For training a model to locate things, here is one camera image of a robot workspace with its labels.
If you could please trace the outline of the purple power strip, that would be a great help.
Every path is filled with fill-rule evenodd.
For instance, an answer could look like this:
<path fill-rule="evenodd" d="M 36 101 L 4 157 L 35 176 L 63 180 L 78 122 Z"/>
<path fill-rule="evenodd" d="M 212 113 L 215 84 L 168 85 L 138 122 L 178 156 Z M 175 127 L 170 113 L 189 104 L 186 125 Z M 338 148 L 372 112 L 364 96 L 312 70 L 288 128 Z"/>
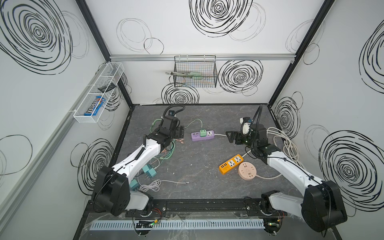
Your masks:
<path fill-rule="evenodd" d="M 191 133 L 191 138 L 193 142 L 212 140 L 215 138 L 214 131 L 199 131 Z"/>

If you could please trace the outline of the light green charger plug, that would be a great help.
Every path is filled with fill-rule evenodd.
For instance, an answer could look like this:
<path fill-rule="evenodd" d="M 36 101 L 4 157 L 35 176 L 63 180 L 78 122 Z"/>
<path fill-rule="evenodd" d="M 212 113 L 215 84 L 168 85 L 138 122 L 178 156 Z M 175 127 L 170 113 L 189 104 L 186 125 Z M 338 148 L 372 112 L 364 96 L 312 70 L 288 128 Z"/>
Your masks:
<path fill-rule="evenodd" d="M 207 131 L 206 130 L 200 130 L 200 137 L 206 137 Z"/>

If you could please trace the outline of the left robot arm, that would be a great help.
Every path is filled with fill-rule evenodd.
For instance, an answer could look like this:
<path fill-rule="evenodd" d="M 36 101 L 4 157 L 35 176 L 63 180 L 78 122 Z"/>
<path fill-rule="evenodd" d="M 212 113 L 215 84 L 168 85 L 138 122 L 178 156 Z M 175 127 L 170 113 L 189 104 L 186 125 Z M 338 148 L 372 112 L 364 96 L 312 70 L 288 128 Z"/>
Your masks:
<path fill-rule="evenodd" d="M 174 139 L 183 138 L 184 126 L 176 115 L 185 108 L 182 104 L 167 107 L 159 126 L 149 135 L 143 136 L 142 144 L 135 151 L 114 166 L 104 166 L 99 170 L 92 194 L 94 209 L 114 216 L 130 210 L 152 210 L 152 198 L 142 192 L 131 192 L 130 183 Z"/>

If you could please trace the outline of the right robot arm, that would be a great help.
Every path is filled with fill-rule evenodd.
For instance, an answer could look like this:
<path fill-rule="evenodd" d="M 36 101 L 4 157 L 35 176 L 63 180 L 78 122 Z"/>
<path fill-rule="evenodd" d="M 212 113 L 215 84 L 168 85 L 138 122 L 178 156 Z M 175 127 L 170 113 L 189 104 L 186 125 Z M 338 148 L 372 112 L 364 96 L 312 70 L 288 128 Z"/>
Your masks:
<path fill-rule="evenodd" d="M 276 145 L 269 143 L 268 130 L 260 123 L 262 107 L 253 118 L 245 117 L 240 131 L 227 131 L 230 143 L 244 145 L 247 154 L 278 171 L 293 184 L 302 197 L 279 191 L 262 194 L 260 209 L 264 214 L 289 213 L 303 219 L 316 232 L 342 224 L 348 220 L 340 188 L 333 181 L 324 181 L 296 163 Z"/>

